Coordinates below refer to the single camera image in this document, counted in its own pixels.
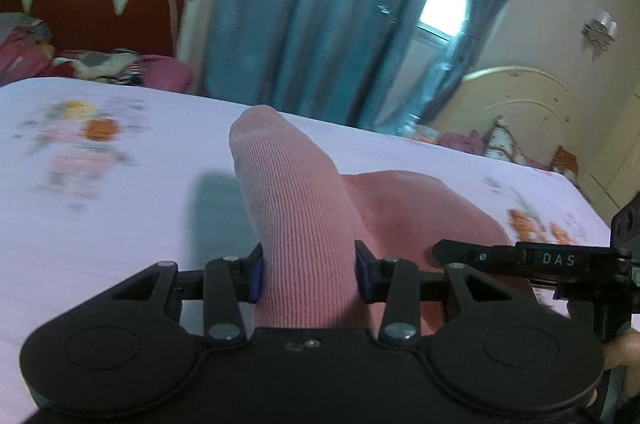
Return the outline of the person's right hand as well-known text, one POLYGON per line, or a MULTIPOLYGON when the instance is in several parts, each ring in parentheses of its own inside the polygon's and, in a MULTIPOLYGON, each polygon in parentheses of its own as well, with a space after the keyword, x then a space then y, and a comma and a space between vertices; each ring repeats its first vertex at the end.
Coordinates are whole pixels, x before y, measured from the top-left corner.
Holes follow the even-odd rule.
POLYGON ((623 332, 603 346, 604 370, 623 366, 625 377, 620 401, 624 404, 639 395, 640 390, 640 333, 634 328, 623 332))

